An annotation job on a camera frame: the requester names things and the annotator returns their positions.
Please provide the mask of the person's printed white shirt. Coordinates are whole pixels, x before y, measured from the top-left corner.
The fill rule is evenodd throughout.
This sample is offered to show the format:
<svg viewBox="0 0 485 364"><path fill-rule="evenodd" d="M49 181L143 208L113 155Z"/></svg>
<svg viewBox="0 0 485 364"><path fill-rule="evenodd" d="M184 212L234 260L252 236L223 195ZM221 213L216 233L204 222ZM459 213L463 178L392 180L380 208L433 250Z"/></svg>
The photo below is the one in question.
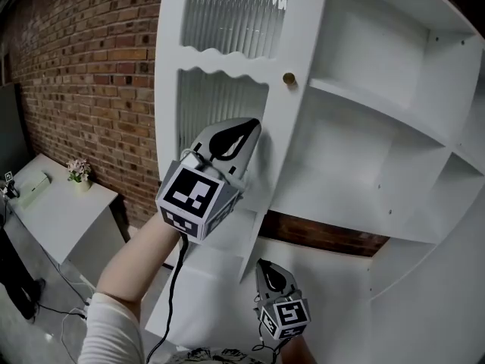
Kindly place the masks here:
<svg viewBox="0 0 485 364"><path fill-rule="evenodd" d="M123 304L95 293L87 311L86 336L77 364L267 364L238 349L202 347L148 362L139 321Z"/></svg>

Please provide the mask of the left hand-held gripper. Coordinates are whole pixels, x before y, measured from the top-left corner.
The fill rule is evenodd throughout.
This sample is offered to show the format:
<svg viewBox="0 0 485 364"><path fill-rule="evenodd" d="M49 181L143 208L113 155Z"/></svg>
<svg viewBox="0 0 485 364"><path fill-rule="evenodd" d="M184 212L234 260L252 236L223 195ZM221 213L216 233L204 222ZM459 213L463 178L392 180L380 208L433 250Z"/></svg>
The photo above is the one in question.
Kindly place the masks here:
<svg viewBox="0 0 485 364"><path fill-rule="evenodd" d="M207 126L173 161L156 196L164 222L202 242L242 199L242 181L258 138L257 118L231 118Z"/></svg>

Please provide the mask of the white shelf cabinet desk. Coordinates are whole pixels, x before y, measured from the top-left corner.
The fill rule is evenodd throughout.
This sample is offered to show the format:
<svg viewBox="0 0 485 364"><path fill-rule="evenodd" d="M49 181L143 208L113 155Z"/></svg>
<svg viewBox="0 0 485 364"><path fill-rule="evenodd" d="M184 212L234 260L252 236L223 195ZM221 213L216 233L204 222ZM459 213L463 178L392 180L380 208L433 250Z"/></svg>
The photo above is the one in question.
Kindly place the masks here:
<svg viewBox="0 0 485 364"><path fill-rule="evenodd" d="M370 300L414 271L485 191L485 39L448 0L325 0L268 211L388 237Z"/></svg>

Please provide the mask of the potted pink flower plant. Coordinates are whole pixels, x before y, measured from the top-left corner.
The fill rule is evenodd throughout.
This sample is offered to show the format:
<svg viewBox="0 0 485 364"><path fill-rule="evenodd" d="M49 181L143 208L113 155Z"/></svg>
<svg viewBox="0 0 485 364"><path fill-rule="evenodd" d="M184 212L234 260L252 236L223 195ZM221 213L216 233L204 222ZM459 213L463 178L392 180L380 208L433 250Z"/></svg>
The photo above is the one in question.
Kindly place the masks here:
<svg viewBox="0 0 485 364"><path fill-rule="evenodd" d="M74 183L78 191L86 192L90 189L89 176L92 169L86 159L77 158L70 160L67 162L67 170L69 172L68 180Z"/></svg>

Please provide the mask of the grey leaning board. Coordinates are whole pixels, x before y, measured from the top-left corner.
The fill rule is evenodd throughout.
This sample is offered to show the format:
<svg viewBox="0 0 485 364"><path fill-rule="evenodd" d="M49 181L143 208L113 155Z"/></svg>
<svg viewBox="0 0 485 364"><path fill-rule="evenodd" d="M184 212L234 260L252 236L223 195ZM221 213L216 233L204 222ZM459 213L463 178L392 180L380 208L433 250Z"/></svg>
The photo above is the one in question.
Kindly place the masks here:
<svg viewBox="0 0 485 364"><path fill-rule="evenodd" d="M16 174L32 158L13 83L0 86L0 179Z"/></svg>

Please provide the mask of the person's left forearm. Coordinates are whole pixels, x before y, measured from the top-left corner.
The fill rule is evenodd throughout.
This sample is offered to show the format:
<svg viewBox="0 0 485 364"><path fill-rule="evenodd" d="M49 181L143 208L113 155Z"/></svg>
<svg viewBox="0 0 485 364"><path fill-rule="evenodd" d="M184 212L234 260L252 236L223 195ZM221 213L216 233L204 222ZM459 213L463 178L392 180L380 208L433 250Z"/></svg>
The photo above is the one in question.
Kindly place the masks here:
<svg viewBox="0 0 485 364"><path fill-rule="evenodd" d="M179 239L178 231L166 224L161 214L153 215L107 264L97 291L138 312L142 298Z"/></svg>

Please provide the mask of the person's right forearm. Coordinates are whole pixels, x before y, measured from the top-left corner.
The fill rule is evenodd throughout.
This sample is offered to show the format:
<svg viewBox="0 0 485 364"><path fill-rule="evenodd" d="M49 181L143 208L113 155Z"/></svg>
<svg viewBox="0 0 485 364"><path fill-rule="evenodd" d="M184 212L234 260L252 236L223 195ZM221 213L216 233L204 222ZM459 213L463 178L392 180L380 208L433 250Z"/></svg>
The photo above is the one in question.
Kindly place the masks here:
<svg viewBox="0 0 485 364"><path fill-rule="evenodd" d="M317 364L302 335L289 340L280 350L281 364Z"/></svg>

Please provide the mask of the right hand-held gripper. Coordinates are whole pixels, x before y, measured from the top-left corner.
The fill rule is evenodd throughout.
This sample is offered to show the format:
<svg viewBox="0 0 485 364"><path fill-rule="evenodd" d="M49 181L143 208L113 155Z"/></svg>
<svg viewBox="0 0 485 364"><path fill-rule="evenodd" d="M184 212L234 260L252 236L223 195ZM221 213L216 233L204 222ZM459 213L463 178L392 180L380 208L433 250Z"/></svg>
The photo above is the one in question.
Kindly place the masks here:
<svg viewBox="0 0 485 364"><path fill-rule="evenodd" d="M255 266L258 295L274 300L260 300L254 308L258 320L274 340L299 336L311 322L307 299L297 290L293 275L276 263L259 259Z"/></svg>

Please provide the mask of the white glass cabinet door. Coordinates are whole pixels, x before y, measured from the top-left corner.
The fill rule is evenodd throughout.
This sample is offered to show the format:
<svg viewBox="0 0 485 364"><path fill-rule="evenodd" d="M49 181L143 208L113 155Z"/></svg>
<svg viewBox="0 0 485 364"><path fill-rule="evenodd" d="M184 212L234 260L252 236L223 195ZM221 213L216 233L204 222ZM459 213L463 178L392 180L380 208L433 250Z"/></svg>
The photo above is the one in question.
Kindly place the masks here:
<svg viewBox="0 0 485 364"><path fill-rule="evenodd" d="M155 47L159 174L208 125L238 117L261 123L242 177L242 200L206 240L194 244L229 240L244 258L242 273L285 172L324 3L161 0ZM283 82L286 72L295 74L295 86Z"/></svg>

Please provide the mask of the small white side table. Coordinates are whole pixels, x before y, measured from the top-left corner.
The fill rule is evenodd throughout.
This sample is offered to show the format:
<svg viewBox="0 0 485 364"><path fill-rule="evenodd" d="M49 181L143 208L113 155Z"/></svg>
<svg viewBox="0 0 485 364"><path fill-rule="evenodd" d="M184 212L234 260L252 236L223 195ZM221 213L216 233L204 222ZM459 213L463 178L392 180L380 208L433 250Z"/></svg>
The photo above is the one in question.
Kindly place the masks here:
<svg viewBox="0 0 485 364"><path fill-rule="evenodd" d="M27 208L9 201L14 213L43 249L59 264L69 261L92 285L125 244L110 209L117 193L99 184L86 192L67 179L67 169L39 154L14 175L14 184L44 171L51 183Z"/></svg>

